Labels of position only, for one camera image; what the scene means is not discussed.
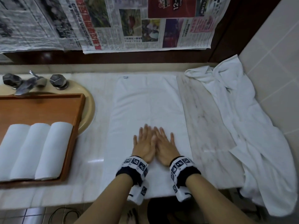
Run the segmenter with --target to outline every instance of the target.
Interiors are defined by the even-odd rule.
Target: white marble surface
[[[202,175],[219,189],[241,187],[244,171],[241,163],[228,151],[235,144],[211,94],[200,82],[187,78],[183,72],[164,73],[178,76],[192,155]],[[69,178],[55,186],[2,189],[0,209],[86,203],[94,201],[100,194],[112,97],[120,73],[64,75],[86,87],[96,104],[93,122],[78,136]]]

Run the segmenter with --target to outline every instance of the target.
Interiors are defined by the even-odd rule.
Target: beige sink basin
[[[47,84],[44,88],[33,88],[30,93],[55,93],[55,94],[70,94],[70,93],[83,93],[85,95],[85,105],[82,113],[82,118],[79,125],[78,135],[81,134],[92,122],[95,115],[95,101],[91,93],[85,89],[80,84],[75,81],[68,80],[69,86],[65,90],[58,90],[51,85],[49,79],[47,79]],[[7,96],[15,93],[15,90],[5,84],[0,85],[0,95]]]

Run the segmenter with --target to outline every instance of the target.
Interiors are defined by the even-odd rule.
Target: metal tap knob
[[[52,75],[50,78],[50,83],[58,90],[65,90],[69,86],[69,82],[63,75],[60,74]]]
[[[17,75],[13,75],[13,74],[5,74],[2,76],[3,79],[3,83],[7,86],[11,86],[14,89],[19,88],[19,86],[23,83],[23,80],[21,79],[21,77],[17,76]]]

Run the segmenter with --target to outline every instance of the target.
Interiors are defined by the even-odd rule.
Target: orange wooden tray
[[[0,142],[11,124],[68,122],[73,125],[61,174],[51,180],[17,180],[0,182],[0,188],[58,184],[69,173],[71,158],[85,104],[85,96],[77,94],[34,94],[29,96],[0,96]]]

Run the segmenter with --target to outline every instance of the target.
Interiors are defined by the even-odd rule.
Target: faucet
[[[15,95],[23,95],[28,93],[34,87],[45,87],[47,84],[47,79],[42,76],[37,76],[32,71],[29,71],[31,75],[34,77],[28,80],[22,80],[21,77],[13,74],[6,74],[3,76],[4,84],[8,86],[12,86],[16,89]]]

